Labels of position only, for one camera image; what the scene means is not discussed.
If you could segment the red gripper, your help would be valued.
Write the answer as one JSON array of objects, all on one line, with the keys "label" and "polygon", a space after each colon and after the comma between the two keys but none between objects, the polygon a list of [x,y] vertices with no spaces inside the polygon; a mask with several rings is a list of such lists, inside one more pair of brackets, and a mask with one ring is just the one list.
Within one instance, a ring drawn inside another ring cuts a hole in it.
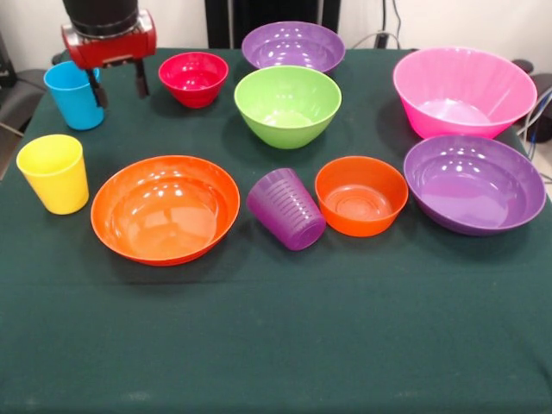
[{"label": "red gripper", "polygon": [[157,34],[154,20],[147,9],[140,9],[136,25],[119,36],[85,37],[71,23],[61,26],[61,35],[71,60],[85,70],[97,107],[106,109],[109,104],[97,67],[115,66],[133,60],[138,96],[143,99],[149,95],[142,59],[155,54]]}]

